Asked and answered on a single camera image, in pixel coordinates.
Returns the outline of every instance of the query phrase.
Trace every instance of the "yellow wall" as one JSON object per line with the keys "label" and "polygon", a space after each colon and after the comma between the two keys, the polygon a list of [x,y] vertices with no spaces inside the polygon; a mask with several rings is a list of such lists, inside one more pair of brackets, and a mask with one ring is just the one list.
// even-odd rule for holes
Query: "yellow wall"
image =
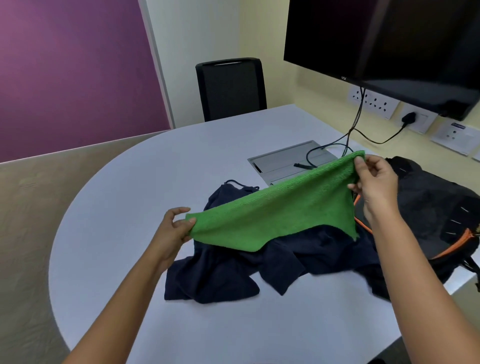
{"label": "yellow wall", "polygon": [[[288,0],[241,0],[240,56],[262,60],[269,107],[295,103],[320,120],[346,132],[358,108],[346,102],[350,85],[283,61],[288,4]],[[359,122],[360,130],[373,140],[386,140],[398,131],[393,119],[401,108],[402,105],[390,121],[364,111]],[[357,133],[352,137],[384,157],[412,159],[423,169],[480,194],[480,163],[429,140],[429,135],[441,120],[437,119],[427,135],[405,130],[382,146],[371,144]],[[464,123],[480,129],[479,105]]]}

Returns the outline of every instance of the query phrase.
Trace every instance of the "black monitor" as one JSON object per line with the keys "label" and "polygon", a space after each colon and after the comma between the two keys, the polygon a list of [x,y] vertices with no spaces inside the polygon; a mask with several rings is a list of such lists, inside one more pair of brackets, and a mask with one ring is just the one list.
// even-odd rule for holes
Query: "black monitor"
{"label": "black monitor", "polygon": [[284,59],[462,121],[480,99],[480,1],[290,0]]}

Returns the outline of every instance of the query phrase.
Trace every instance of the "chair backrest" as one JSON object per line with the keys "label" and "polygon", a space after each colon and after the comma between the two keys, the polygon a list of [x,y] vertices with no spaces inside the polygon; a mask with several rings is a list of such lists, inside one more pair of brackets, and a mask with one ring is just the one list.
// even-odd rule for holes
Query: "chair backrest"
{"label": "chair backrest", "polygon": [[257,58],[196,65],[205,121],[265,110],[264,73]]}

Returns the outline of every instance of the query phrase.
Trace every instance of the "navy blue cloth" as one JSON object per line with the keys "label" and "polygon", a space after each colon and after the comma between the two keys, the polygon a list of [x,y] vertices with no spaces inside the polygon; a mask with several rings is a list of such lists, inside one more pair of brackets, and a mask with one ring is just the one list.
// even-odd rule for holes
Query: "navy blue cloth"
{"label": "navy blue cloth", "polygon": [[[256,191],[258,187],[238,189],[225,183],[210,196],[205,210]],[[193,256],[175,261],[167,271],[165,300],[213,303],[253,297],[260,292],[250,278],[256,272],[283,295],[307,273],[337,273],[380,264],[368,233],[361,227],[357,231],[360,238],[354,241],[340,229],[320,225],[272,239],[254,253],[194,241]]]}

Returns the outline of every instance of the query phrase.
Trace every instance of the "table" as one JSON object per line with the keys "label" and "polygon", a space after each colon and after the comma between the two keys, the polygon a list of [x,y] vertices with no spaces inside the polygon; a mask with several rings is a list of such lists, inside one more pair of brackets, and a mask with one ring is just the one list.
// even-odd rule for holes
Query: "table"
{"label": "table", "polygon": [[[100,314],[167,209],[202,211],[229,179],[266,188],[248,158],[341,135],[287,105],[168,131],[108,163],[70,205],[50,257],[50,301],[69,348]],[[351,147],[363,149],[353,141]],[[339,157],[343,147],[329,150]],[[189,242],[178,259],[192,254]],[[453,293],[472,276],[459,268],[446,287]],[[283,297],[258,273],[252,278],[257,297],[201,305],[165,302],[164,274],[129,363],[365,364],[400,336],[391,304],[373,297],[353,272],[303,276]]]}

